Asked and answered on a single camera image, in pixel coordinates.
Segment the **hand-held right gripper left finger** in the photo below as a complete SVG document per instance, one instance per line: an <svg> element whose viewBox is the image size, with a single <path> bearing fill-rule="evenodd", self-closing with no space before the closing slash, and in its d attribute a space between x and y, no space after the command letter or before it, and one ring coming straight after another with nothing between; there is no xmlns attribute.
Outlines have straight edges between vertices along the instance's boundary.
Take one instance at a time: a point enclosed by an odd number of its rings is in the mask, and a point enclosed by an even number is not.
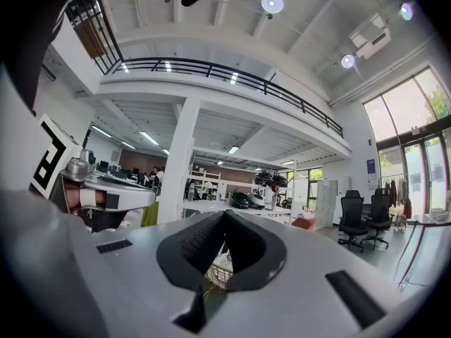
<svg viewBox="0 0 451 338"><path fill-rule="evenodd" d="M161 241L156 259L172 285L193 292L203 290L204 276L225 242L223 215L223 211L209 213Z"/></svg>

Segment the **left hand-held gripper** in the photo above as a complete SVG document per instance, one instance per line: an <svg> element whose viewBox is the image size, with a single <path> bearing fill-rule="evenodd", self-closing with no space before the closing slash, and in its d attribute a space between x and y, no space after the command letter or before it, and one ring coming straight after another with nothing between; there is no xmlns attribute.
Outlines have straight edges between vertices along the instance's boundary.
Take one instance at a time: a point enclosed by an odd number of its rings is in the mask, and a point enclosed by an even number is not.
<svg viewBox="0 0 451 338"><path fill-rule="evenodd" d="M89 232L125 227L128 212L149 207L156 201L156 193L150 188L133 182L123 173L110 172L104 161L97 163L93 151L79 145L49 116L43 115L39 125L51 143L37 166L32 186L63 213L81 218ZM64 190L69 183L106 192L105 207L70 212Z"/></svg>

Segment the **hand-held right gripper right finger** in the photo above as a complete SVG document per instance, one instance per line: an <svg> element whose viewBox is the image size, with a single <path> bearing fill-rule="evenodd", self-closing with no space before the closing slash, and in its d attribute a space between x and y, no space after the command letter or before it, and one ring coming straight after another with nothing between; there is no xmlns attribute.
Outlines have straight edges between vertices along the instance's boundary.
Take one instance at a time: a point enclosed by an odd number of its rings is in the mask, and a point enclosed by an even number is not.
<svg viewBox="0 0 451 338"><path fill-rule="evenodd" d="M287 249L284 242L235 211L227 210L223 221L225 244L233 266L226 290L245 292L264 288L285 265Z"/></svg>

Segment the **gold wire round chair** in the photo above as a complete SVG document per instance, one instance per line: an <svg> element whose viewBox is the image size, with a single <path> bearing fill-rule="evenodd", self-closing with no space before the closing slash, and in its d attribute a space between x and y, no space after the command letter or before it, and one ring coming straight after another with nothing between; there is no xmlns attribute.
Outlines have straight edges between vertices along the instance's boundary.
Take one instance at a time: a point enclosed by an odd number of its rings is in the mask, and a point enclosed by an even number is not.
<svg viewBox="0 0 451 338"><path fill-rule="evenodd" d="M229 248L226 246L226 244L223 244L217 255L226 253L227 251L230 251ZM232 276L233 271L230 272L229 270L221 269L217 265L214 265L214 262L210 265L205 274L205 277L210 281L212 285L217 286L222 290L226 290L228 280Z"/></svg>

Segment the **black office chair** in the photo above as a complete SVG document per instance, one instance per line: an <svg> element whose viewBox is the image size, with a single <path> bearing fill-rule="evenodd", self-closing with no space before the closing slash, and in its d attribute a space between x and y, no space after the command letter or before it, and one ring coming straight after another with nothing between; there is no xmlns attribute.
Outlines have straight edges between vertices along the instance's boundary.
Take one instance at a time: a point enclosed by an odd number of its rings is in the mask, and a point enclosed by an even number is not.
<svg viewBox="0 0 451 338"><path fill-rule="evenodd" d="M385 244L386 248L389 247L389 243L380 236L380 233L390 229L391 217L389 209L390 195L385 194L383 189L377 189L375 194L371 197L370 213L365 216L366 226L375 233L374 235L368 234L365 238L361 239L360 243L372 241L373 249L376 248L377 242Z"/></svg>
<svg viewBox="0 0 451 338"><path fill-rule="evenodd" d="M346 245L350 250L352 246L364 251L364 247L357 241L358 237L368 234L366 222L362 220L364 199L357 190L348 190L341 198L342 217L339 222L339 231L347 236L347 239L339 238L340 245Z"/></svg>

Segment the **person's left hand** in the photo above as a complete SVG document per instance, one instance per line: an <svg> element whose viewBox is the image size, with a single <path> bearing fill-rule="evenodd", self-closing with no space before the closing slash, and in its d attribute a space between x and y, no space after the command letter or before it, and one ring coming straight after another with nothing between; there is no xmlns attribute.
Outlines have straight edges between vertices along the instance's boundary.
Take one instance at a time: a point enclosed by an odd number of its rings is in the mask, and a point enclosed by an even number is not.
<svg viewBox="0 0 451 338"><path fill-rule="evenodd" d="M106 192L92 188L81 187L75 183L69 183L64 187L68 210L74 211L80 208L102 208L106 204Z"/></svg>

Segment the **black white floral seat cushion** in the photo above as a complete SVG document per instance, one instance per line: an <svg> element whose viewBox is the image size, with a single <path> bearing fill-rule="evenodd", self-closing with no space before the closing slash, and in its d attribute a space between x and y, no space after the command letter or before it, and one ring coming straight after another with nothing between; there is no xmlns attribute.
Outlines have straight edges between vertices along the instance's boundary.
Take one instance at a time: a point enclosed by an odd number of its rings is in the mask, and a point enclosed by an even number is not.
<svg viewBox="0 0 451 338"><path fill-rule="evenodd" d="M214 259L214 265L217 265L221 269L229 270L230 272L233 271L233 264L230 252L227 251L226 253L220 253L217 255L217 257Z"/></svg>

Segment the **white work table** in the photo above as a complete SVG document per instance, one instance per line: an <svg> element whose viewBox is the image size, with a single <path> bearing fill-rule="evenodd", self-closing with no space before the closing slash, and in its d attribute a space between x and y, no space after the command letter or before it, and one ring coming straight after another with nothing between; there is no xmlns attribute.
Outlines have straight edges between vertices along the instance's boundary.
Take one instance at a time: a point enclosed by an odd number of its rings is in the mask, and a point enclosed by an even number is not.
<svg viewBox="0 0 451 338"><path fill-rule="evenodd" d="M237 215L243 218L260 217L273 220L281 224L289 224L292 220L291 210L281 207L271 209L266 206L263 209L247 208L240 209L232 207L226 202L217 201L183 201L182 218L188 218L198 213L215 213L218 211L232 210Z"/></svg>

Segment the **green cloth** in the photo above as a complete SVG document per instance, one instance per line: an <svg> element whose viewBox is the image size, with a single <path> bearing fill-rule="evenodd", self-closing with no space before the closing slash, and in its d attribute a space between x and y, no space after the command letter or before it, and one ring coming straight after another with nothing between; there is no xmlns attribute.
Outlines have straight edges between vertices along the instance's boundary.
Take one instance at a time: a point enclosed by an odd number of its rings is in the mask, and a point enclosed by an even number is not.
<svg viewBox="0 0 451 338"><path fill-rule="evenodd" d="M141 227L149 227L158 224L159 202L155 201L151 206L143 209Z"/></svg>

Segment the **black helmet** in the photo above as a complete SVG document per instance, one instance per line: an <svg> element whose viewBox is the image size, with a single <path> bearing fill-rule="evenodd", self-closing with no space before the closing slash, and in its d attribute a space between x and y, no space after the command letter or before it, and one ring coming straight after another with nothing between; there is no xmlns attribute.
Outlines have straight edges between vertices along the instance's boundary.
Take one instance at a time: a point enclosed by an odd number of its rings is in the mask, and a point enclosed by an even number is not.
<svg viewBox="0 0 451 338"><path fill-rule="evenodd" d="M248 209L250 204L251 202L247 194L240 191L230 193L229 205L233 208Z"/></svg>

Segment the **person's black shirt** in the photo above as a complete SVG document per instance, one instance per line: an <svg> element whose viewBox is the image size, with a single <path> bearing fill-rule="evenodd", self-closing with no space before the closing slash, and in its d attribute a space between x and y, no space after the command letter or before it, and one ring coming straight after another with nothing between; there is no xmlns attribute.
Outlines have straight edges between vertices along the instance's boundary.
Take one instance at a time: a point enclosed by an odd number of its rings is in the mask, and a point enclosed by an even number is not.
<svg viewBox="0 0 451 338"><path fill-rule="evenodd" d="M45 52L68 0L0 0L0 65L32 110Z"/></svg>

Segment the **clothes rack with garments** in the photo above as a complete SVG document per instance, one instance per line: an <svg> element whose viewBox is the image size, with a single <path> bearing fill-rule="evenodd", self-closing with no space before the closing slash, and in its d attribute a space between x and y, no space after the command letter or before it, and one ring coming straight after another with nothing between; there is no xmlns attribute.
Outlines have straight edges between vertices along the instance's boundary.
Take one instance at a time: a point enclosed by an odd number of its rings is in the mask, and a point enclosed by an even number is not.
<svg viewBox="0 0 451 338"><path fill-rule="evenodd" d="M409 196L409 182L405 174L381 178L380 188L390 197L390 214L402 214L407 221L413 218L412 201Z"/></svg>

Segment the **black mezzanine railing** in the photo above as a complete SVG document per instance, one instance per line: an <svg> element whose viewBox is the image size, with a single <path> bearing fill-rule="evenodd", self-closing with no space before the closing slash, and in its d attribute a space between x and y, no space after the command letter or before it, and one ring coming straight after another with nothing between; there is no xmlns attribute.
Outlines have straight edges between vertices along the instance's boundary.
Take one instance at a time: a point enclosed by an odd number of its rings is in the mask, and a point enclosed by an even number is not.
<svg viewBox="0 0 451 338"><path fill-rule="evenodd" d="M315 107L298 94L281 87L257 75L235 69L230 66L201 61L191 58L176 57L144 57L125 58L119 49L117 41L113 38L111 27L103 13L99 0L69 0L64 10L74 29L80 28L88 32L87 28L94 30L87 40L94 48L94 64L100 69L102 75L115 73L130 73L133 70L147 70L156 73L179 73L183 75L215 78L228 82L231 85L241 86L265 96L273 96L310 115L329 130L344 137L343 128L327 113Z"/></svg>

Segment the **large glass window front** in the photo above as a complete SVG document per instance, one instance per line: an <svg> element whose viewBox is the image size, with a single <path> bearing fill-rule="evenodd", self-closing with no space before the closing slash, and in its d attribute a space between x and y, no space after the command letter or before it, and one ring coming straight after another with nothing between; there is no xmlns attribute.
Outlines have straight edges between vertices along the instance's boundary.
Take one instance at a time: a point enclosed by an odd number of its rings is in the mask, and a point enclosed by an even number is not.
<svg viewBox="0 0 451 338"><path fill-rule="evenodd" d="M413 215L447 209L451 193L451 90L430 67L363 105L381 185Z"/></svg>

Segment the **white air conditioner unit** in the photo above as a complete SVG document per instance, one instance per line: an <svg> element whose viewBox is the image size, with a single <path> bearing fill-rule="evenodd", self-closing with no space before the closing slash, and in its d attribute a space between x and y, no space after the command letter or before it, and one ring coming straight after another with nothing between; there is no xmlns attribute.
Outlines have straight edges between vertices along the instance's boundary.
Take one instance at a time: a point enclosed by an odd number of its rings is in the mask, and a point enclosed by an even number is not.
<svg viewBox="0 0 451 338"><path fill-rule="evenodd" d="M350 35L357 58L369 59L385 47L392 38L386 21L379 13L363 21Z"/></svg>

